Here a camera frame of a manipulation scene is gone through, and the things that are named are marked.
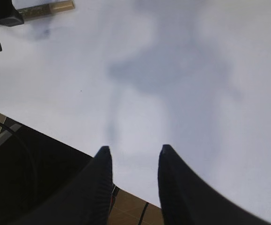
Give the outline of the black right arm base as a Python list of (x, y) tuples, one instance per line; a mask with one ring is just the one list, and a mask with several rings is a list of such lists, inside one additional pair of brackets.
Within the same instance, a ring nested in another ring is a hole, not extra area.
[(0, 131), (0, 225), (30, 212), (64, 187), (91, 156), (6, 118)]

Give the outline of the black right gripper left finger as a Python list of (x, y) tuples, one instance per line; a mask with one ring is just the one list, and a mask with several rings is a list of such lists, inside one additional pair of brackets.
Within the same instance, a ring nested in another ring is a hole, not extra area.
[(113, 190), (112, 157), (103, 146), (77, 176), (15, 225), (105, 225)]

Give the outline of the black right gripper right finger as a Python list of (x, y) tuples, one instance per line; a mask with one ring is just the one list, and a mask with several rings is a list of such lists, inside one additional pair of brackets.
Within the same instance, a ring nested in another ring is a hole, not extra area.
[(204, 182), (169, 144), (159, 155), (158, 189), (166, 225), (268, 224)]

